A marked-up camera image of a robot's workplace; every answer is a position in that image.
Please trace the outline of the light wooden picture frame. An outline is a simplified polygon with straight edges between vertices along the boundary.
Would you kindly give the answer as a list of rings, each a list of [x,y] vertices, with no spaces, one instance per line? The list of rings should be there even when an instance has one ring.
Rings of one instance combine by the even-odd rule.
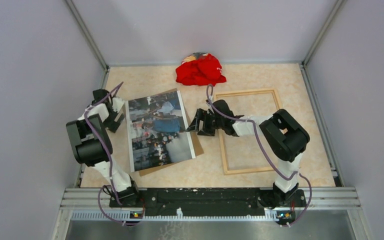
[[[283,107],[274,88],[218,92],[213,95],[213,99],[226,101],[234,115],[270,118]],[[219,130],[218,135],[225,175],[273,171],[253,133],[235,137]]]

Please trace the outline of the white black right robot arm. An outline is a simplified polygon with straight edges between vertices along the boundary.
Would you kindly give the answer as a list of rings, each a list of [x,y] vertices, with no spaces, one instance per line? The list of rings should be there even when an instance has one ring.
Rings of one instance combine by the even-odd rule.
[[[274,209],[287,206],[298,191],[303,153],[310,141],[308,132],[285,109],[271,116],[235,115],[224,100],[207,102],[209,109],[197,109],[188,132],[214,136],[222,130],[233,137],[254,136],[269,165],[277,173],[272,190],[261,193],[260,204]]]

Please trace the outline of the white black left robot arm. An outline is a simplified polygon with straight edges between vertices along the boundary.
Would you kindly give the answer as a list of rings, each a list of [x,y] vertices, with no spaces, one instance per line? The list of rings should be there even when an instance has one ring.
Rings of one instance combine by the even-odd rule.
[[[124,100],[116,91],[93,91],[93,101],[82,116],[65,127],[75,160],[98,171],[109,183],[104,189],[110,195],[111,208],[135,207],[140,193],[131,176],[113,158],[113,146],[108,133],[115,133],[125,116]]]

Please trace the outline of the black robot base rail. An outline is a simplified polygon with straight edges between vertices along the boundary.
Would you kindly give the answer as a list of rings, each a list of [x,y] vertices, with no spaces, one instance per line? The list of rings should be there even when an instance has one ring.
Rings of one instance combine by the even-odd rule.
[[[272,188],[144,188],[116,200],[110,197],[111,208],[139,208],[146,217],[245,217],[263,216],[269,210],[305,207],[302,189],[282,193]]]

